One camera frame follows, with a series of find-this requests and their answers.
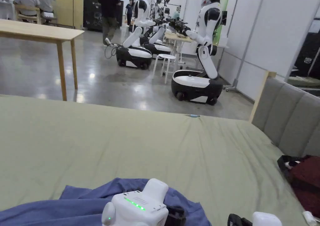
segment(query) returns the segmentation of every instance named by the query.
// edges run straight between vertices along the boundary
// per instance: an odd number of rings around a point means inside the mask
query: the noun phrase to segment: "robot wheel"
[[[142,70],[146,70],[149,68],[149,66],[146,63],[143,63],[140,67]]]
[[[179,101],[183,101],[183,100],[184,100],[184,93],[183,93],[183,92],[177,92],[177,93],[176,93],[176,98],[177,98]]]
[[[125,61],[123,61],[123,60],[118,60],[118,65],[119,65],[120,67],[124,67],[124,66],[126,65],[126,63],[125,63]]]
[[[215,105],[217,102],[218,102],[217,98],[210,98],[207,100],[207,104],[212,105],[212,106]]]

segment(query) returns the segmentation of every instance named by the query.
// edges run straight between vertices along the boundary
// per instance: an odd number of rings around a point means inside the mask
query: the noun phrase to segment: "cable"
[[[112,45],[111,56],[110,56],[110,57],[107,57],[106,52],[107,52],[107,48],[108,48],[110,45]],[[109,44],[109,45],[105,48],[105,50],[104,50],[104,56],[106,57],[106,59],[110,59],[112,56],[115,56],[116,53],[117,53],[117,48],[123,48],[123,46],[120,45],[120,44],[116,44],[116,43],[111,43],[111,44]]]

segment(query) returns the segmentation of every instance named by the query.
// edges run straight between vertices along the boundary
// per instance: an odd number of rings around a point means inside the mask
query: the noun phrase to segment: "white stool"
[[[158,59],[159,58],[163,58],[163,64],[162,64],[162,68],[161,68],[161,77],[162,77],[162,73],[163,73],[165,60],[168,59],[167,71],[165,72],[165,80],[164,80],[164,84],[166,84],[167,83],[167,78],[168,78],[168,73],[174,73],[174,72],[169,72],[170,59],[176,59],[176,56],[173,56],[173,55],[170,55],[170,54],[159,54],[156,57],[155,66],[153,67],[152,78],[155,77],[155,71],[156,71],[156,67],[157,67],[157,63],[158,63]]]

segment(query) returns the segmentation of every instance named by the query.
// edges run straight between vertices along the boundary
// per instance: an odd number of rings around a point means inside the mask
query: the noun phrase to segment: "bed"
[[[250,121],[2,95],[0,210],[58,199],[66,185],[156,177],[212,225],[255,211],[307,225],[277,159],[320,154],[320,101],[270,76]]]

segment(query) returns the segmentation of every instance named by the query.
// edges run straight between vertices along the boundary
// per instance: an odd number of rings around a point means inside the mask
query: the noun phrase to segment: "black cabinet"
[[[122,25],[123,1],[117,6],[117,21]],[[83,27],[102,32],[101,4],[98,0],[83,0]]]

